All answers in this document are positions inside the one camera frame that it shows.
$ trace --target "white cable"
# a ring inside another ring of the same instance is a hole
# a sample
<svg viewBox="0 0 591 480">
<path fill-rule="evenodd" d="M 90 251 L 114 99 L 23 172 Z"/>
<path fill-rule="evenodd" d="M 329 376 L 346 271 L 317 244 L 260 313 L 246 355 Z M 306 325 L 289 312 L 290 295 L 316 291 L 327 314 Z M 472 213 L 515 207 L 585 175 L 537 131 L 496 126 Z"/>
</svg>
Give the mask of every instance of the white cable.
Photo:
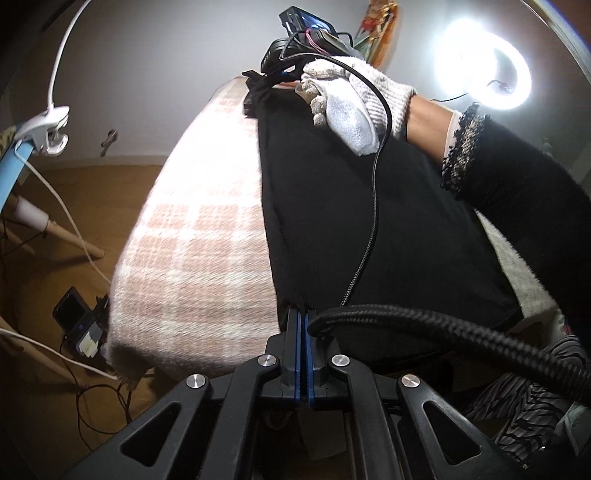
<svg viewBox="0 0 591 480">
<path fill-rule="evenodd" d="M 22 140 L 19 140 L 17 142 L 17 144 L 14 146 L 14 154 L 16 156 L 16 158 L 18 158 L 24 165 L 26 165 L 29 170 L 31 170 L 35 176 L 41 180 L 42 184 L 45 185 L 47 187 L 47 189 L 53 194 L 53 196 L 56 198 L 56 200 L 59 202 L 59 204 L 61 205 L 61 207 L 64 209 L 64 212 L 66 213 L 68 220 L 70 221 L 70 223 L 72 224 L 72 227 L 74 228 L 74 231 L 76 232 L 76 235 L 78 236 L 78 238 L 80 239 L 80 243 L 82 244 L 82 248 L 84 249 L 84 253 L 86 254 L 86 258 L 88 259 L 88 261 L 90 262 L 90 264 L 94 267 L 94 269 L 97 271 L 97 273 L 103 277 L 104 281 L 107 282 L 109 285 L 111 284 L 111 280 L 109 280 L 107 278 L 107 276 L 101 272 L 100 268 L 96 266 L 96 264 L 94 263 L 94 261 L 92 260 L 92 257 L 90 256 L 90 254 L 88 253 L 88 250 L 86 249 L 86 244 L 84 242 L 84 239 L 82 238 L 82 234 L 80 233 L 80 231 L 78 230 L 78 227 L 76 226 L 74 219 L 72 218 L 72 215 L 70 214 L 68 208 L 66 207 L 66 204 L 64 203 L 64 201 L 61 199 L 61 197 L 58 195 L 58 193 L 53 189 L 53 187 L 51 185 L 49 185 L 49 182 L 43 178 L 43 176 L 37 171 L 37 169 L 35 167 L 33 167 L 33 165 L 31 165 L 25 158 L 23 158 L 21 156 L 21 154 L 18 152 L 18 147 L 21 146 Z"/>
<path fill-rule="evenodd" d="M 74 24 L 76 23 L 76 20 L 78 20 L 78 17 L 80 16 L 82 11 L 86 8 L 86 6 L 89 3 L 90 3 L 90 0 L 86 0 L 86 2 L 84 2 L 84 4 L 80 7 L 80 9 L 76 12 L 76 15 L 74 15 L 74 18 L 72 18 L 70 25 L 68 25 L 66 33 L 64 34 L 64 38 L 61 39 L 60 48 L 57 50 L 56 61 L 54 62 L 53 70 L 51 71 L 51 78 L 49 80 L 49 90 L 47 92 L 47 111 L 49 111 L 49 112 L 51 112 L 53 110 L 53 85 L 56 82 L 57 68 L 60 65 L 61 54 L 64 51 L 64 48 L 66 46 L 66 41 L 68 40 L 68 37 L 70 36 L 70 32 L 72 31 L 72 28 L 74 28 Z"/>
<path fill-rule="evenodd" d="M 109 375 L 108 373 L 105 373 L 102 370 L 99 370 L 98 368 L 91 367 L 90 365 L 85 365 L 83 363 L 77 362 L 76 360 L 72 360 L 71 358 L 68 358 L 68 357 L 62 355 L 61 353 L 56 352 L 53 348 L 50 348 L 47 345 L 43 345 L 41 342 L 37 342 L 36 340 L 33 340 L 32 338 L 21 335 L 20 333 L 12 332 L 10 330 L 0 328 L 0 334 L 7 335 L 10 337 L 20 338 L 21 340 L 25 340 L 26 342 L 32 343 L 33 345 L 37 345 L 37 346 L 40 346 L 41 348 L 44 348 L 45 350 L 60 357 L 62 360 L 65 360 L 66 362 L 70 362 L 73 365 L 77 365 L 79 367 L 86 368 L 87 370 L 90 370 L 91 372 L 94 372 L 95 374 L 102 375 L 103 377 L 110 378 L 111 380 L 119 381 L 119 379 L 114 375 Z"/>
</svg>

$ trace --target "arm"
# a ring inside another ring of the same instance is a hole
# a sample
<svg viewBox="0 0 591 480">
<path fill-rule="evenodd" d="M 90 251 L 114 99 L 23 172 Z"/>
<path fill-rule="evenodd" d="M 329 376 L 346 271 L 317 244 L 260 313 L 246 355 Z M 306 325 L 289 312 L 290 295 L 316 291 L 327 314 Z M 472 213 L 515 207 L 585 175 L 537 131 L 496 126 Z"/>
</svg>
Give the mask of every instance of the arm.
<svg viewBox="0 0 591 480">
<path fill-rule="evenodd" d="M 407 140 L 435 161 L 442 163 L 447 129 L 453 111 L 415 95 L 407 112 Z"/>
<path fill-rule="evenodd" d="M 414 97 L 408 141 L 442 163 L 444 188 L 505 235 L 591 351 L 591 200 L 564 167 L 475 113 L 462 116 L 444 158 L 452 113 Z"/>
</svg>

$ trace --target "camera screen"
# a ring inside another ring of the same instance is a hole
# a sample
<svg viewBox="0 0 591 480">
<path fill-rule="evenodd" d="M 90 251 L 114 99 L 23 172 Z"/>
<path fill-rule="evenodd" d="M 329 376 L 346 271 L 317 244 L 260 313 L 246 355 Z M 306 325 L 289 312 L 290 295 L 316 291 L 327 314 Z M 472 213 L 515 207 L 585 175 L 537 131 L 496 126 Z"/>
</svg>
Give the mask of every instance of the camera screen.
<svg viewBox="0 0 591 480">
<path fill-rule="evenodd" d="M 306 28 L 318 28 L 321 30 L 326 30 L 327 32 L 333 31 L 329 24 L 327 24 L 320 18 L 310 15 L 309 13 L 300 11 L 300 18 L 303 24 L 306 26 Z"/>
<path fill-rule="evenodd" d="M 85 308 L 74 295 L 68 295 L 64 303 L 55 311 L 54 317 L 65 332 L 71 332 L 76 323 L 86 313 Z"/>
</svg>

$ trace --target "pink plaid blanket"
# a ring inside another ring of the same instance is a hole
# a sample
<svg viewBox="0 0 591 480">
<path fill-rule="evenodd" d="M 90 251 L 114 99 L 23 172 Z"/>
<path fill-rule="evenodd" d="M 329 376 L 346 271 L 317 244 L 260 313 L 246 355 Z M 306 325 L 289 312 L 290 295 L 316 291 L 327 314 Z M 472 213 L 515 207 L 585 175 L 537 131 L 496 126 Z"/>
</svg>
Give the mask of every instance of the pink plaid blanket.
<svg viewBox="0 0 591 480">
<path fill-rule="evenodd" d="M 133 384 L 232 371 L 278 332 L 256 120 L 223 85 L 166 161 L 116 267 L 107 358 Z"/>
</svg>

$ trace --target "wooden floor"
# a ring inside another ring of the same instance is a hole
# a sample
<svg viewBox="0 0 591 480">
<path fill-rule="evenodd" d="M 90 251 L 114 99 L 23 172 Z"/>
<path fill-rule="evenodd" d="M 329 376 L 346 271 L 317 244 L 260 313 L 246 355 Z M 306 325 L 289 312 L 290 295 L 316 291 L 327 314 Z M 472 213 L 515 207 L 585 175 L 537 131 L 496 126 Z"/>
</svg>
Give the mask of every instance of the wooden floor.
<svg viewBox="0 0 591 480">
<path fill-rule="evenodd" d="M 161 167 L 101 166 L 69 168 L 46 172 L 70 209 L 82 235 L 106 252 L 98 266 L 111 278 L 128 235 L 154 184 Z M 20 192 L 71 230 L 61 207 L 33 176 Z M 14 228 L 22 238 L 26 229 Z M 21 333 L 58 349 L 63 332 L 51 312 L 62 295 L 75 286 L 91 307 L 95 297 L 108 292 L 108 285 L 87 263 L 78 249 L 54 238 L 31 243 L 37 256 L 15 251 L 6 258 L 6 279 L 2 282 L 2 316 L 16 323 Z M 92 385 L 118 383 L 98 375 L 86 375 L 73 367 L 81 382 Z M 174 383 L 166 378 L 145 379 L 134 392 L 131 413 L 136 417 L 163 395 Z M 0 349 L 0 419 L 32 470 L 41 479 L 54 479 L 88 453 L 77 432 L 76 389 L 44 367 L 22 356 L 13 358 Z M 89 391 L 81 401 L 82 414 L 95 427 L 117 431 L 125 417 L 116 395 L 106 388 Z M 92 447 L 108 436 L 83 428 Z"/>
</svg>

